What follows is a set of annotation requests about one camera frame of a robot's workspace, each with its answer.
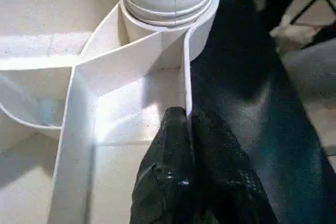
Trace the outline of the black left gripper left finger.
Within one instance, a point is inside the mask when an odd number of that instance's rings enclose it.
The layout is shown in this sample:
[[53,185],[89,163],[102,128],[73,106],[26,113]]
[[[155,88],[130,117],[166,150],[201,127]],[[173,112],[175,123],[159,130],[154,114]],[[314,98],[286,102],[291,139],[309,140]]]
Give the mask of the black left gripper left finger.
[[130,223],[193,223],[196,194],[185,110],[168,108],[140,163]]

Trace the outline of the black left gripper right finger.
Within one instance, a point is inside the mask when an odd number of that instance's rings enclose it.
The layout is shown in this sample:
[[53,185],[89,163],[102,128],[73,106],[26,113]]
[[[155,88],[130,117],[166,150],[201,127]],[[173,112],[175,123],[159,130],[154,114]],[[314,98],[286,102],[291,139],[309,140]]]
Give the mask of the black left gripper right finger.
[[206,210],[217,223],[277,223],[248,155],[225,121],[192,117],[195,161]]

